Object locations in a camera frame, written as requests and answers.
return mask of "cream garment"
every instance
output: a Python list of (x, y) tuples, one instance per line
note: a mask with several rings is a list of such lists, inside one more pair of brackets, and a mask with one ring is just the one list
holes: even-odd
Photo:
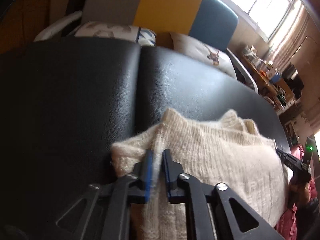
[(117, 176), (132, 171), (145, 149), (154, 150), (153, 189), (146, 205), (133, 205), (132, 219), (141, 239), (187, 239), (183, 204), (167, 202), (159, 179), (161, 153), (169, 148), (174, 161), (200, 181), (227, 183), (271, 226), (285, 209), (287, 171), (274, 140), (261, 136), (252, 120), (233, 110), (216, 122), (197, 122), (167, 109), (160, 124), (111, 147)]

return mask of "metal screw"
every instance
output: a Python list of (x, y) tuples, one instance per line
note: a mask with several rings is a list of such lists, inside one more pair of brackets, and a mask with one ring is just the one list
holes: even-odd
[(224, 183), (219, 183), (217, 185), (217, 188), (218, 188), (218, 190), (225, 191), (225, 190), (228, 189), (228, 186), (226, 184), (224, 184)]
[(190, 179), (190, 175), (186, 174), (186, 173), (181, 173), (179, 174), (179, 178), (186, 180), (186, 179)]
[(138, 178), (138, 176), (136, 176), (135, 174), (132, 174), (132, 173), (127, 174), (127, 176), (129, 176), (132, 179), (137, 179)]
[(93, 184), (90, 184), (89, 187), (92, 188), (92, 189), (98, 190), (100, 188), (100, 185), (96, 184), (96, 183), (93, 183)]

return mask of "black leather surface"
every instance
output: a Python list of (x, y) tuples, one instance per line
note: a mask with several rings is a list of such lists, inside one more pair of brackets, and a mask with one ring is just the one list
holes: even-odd
[(144, 47), (137, 84), (136, 132), (160, 121), (167, 107), (199, 121), (216, 120), (234, 109), (253, 119), (260, 133), (289, 152), (272, 107), (253, 90), (209, 65), (172, 50)]
[(0, 56), (0, 222), (38, 236), (88, 184), (110, 180), (109, 146), (134, 131), (140, 45), (65, 38), (10, 55)]

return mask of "white pillow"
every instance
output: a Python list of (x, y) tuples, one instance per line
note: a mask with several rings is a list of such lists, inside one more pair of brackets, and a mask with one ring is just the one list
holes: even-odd
[(211, 65), (237, 79), (231, 60), (226, 53), (184, 34), (171, 32), (170, 35), (173, 40), (173, 50)]
[(76, 30), (75, 36), (121, 39), (137, 42), (141, 46), (154, 47), (156, 44), (156, 34), (152, 30), (103, 22), (87, 22)]

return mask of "ribbed knit fabric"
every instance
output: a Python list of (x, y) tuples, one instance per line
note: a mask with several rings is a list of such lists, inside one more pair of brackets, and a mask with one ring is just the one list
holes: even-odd
[(159, 179), (161, 153), (166, 148), (186, 173), (210, 185), (225, 182), (271, 226), (284, 212), (288, 178), (275, 142), (233, 110), (219, 121), (197, 122), (167, 109), (160, 124), (112, 145), (117, 176), (130, 173), (148, 148), (154, 150), (150, 201), (132, 208), (140, 239), (187, 239), (184, 205), (168, 203), (164, 180)]

